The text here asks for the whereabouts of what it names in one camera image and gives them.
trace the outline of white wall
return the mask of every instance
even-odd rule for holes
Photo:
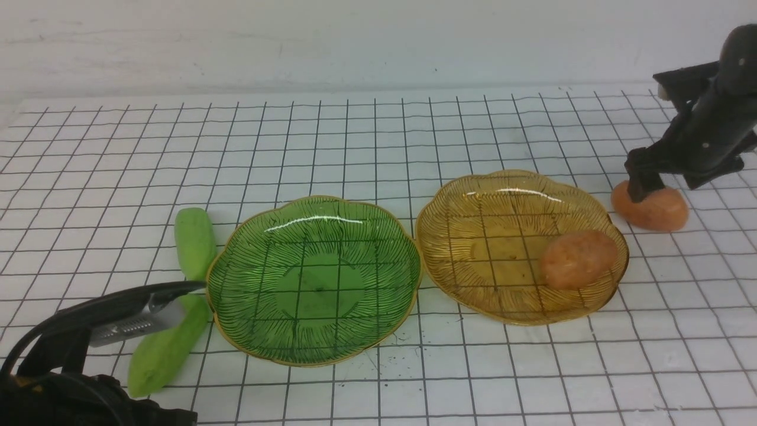
[[[755,0],[5,0],[0,103],[641,81],[750,21]]]

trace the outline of gold plate rim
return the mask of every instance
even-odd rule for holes
[[[567,315],[565,318],[560,318],[560,319],[542,318],[540,320],[535,320],[535,321],[518,321],[511,318],[507,318],[505,316],[495,315],[495,314],[492,314],[491,312],[486,312],[485,310],[480,309],[478,306],[458,297],[458,295],[456,295],[455,293],[452,293],[450,289],[447,288],[447,286],[440,285],[439,283],[436,282],[433,275],[431,274],[431,269],[426,264],[425,251],[423,249],[424,246],[422,244],[421,233],[419,232],[420,226],[423,223],[423,218],[426,215],[429,207],[431,207],[435,203],[440,202],[441,198],[439,195],[442,194],[446,188],[448,188],[449,186],[455,183],[459,183],[462,180],[474,180],[475,178],[479,178],[479,177],[513,177],[513,175],[516,177],[522,176],[524,178],[532,178],[532,179],[535,179],[535,178],[546,179],[550,182],[550,184],[554,185],[557,188],[563,188],[573,193],[586,194],[588,198],[592,200],[594,208],[601,209],[602,211],[605,212],[604,220],[606,221],[606,224],[609,225],[609,229],[612,230],[613,233],[616,233],[620,237],[619,239],[620,241],[622,241],[622,244],[625,247],[625,259],[623,259],[624,260],[623,267],[620,270],[620,273],[618,274],[617,278],[613,277],[612,292],[609,292],[609,296],[606,299],[604,299],[601,302],[596,302],[594,305],[591,306],[590,309],[578,315]],[[618,292],[620,281],[625,276],[625,273],[628,270],[628,264],[630,263],[630,260],[631,260],[631,254],[628,249],[628,243],[625,240],[625,236],[620,231],[620,229],[618,229],[618,227],[612,222],[612,218],[610,217],[609,213],[604,208],[602,203],[600,203],[597,199],[595,199],[591,194],[587,193],[586,191],[583,191],[580,188],[577,188],[576,186],[570,186],[565,183],[558,182],[543,174],[535,173],[533,171],[522,170],[522,169],[506,169],[506,170],[501,170],[501,171],[495,171],[489,174],[467,174],[465,176],[461,176],[456,179],[450,180],[449,182],[444,184],[441,188],[439,188],[439,190],[434,194],[434,197],[431,199],[430,202],[428,202],[426,205],[423,206],[423,208],[421,208],[421,211],[418,213],[418,217],[416,219],[415,227],[413,228],[413,230],[415,231],[415,235],[417,235],[416,240],[418,243],[418,248],[419,248],[419,252],[421,256],[421,263],[423,266],[423,271],[426,273],[426,275],[428,275],[428,278],[432,282],[434,282],[436,287],[438,287],[442,292],[444,292],[445,295],[455,300],[460,305],[463,305],[467,307],[468,309],[471,309],[472,311],[475,311],[485,317],[492,318],[499,322],[503,322],[504,324],[511,324],[511,325],[518,325],[518,326],[539,326],[539,325],[546,325],[546,324],[556,324],[559,322],[572,321],[578,318],[583,318],[585,316],[593,314],[594,312],[599,311],[601,308],[607,305],[607,303],[609,303],[609,301],[612,300],[612,298]]]

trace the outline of orange toy potato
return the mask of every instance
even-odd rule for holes
[[[598,230],[566,233],[552,241],[539,259],[547,285],[577,290],[593,283],[615,262],[618,247]]]
[[[628,181],[612,190],[612,207],[628,223],[647,230],[673,232],[689,220],[689,206],[678,190],[664,188],[651,193],[644,201],[634,204],[628,196]]]

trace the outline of glass plate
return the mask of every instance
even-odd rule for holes
[[[575,230],[603,232],[618,257],[583,289],[547,287],[538,259],[551,240]],[[628,266],[625,238],[594,197],[530,171],[452,180],[421,210],[416,235],[427,273],[447,295],[510,324],[590,314],[612,298]]]
[[[223,336],[249,355],[325,365],[378,344],[407,318],[420,254],[386,210],[328,196],[253,216],[207,274]]]

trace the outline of green glass plate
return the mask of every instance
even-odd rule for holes
[[[325,365],[392,334],[422,276],[415,241],[375,205],[311,196],[253,216],[207,273],[223,336],[249,355]]]

